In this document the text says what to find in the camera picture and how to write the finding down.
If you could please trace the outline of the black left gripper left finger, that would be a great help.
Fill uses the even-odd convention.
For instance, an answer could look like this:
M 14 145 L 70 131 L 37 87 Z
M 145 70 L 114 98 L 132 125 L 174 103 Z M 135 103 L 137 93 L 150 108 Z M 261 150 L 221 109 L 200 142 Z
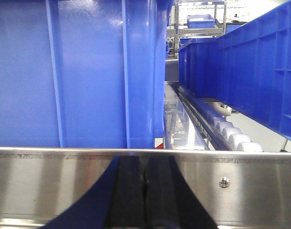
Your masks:
M 142 229 L 142 177 L 137 156 L 115 156 L 98 181 L 45 229 Z

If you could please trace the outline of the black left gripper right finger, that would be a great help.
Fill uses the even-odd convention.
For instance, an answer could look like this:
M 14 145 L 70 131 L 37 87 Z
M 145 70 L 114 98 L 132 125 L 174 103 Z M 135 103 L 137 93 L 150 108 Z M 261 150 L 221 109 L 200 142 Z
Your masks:
M 173 156 L 152 156 L 146 168 L 146 229 L 216 229 Z

